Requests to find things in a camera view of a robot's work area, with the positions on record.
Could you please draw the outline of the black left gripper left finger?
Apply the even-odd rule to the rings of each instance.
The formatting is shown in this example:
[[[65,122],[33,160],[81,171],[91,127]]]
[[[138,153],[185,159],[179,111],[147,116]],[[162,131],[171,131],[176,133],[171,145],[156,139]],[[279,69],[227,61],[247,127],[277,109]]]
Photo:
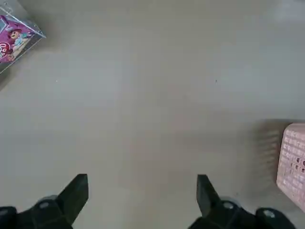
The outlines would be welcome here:
[[[40,199],[18,212],[13,206],[0,208],[2,229],[71,229],[89,199],[87,174],[78,174],[58,195]]]

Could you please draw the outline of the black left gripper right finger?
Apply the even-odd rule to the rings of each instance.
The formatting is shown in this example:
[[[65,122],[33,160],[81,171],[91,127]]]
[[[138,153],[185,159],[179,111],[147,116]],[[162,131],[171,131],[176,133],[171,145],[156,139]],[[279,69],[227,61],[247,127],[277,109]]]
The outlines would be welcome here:
[[[191,229],[294,229],[281,211],[258,208],[254,214],[234,201],[221,199],[207,175],[198,175],[196,199],[201,212]]]

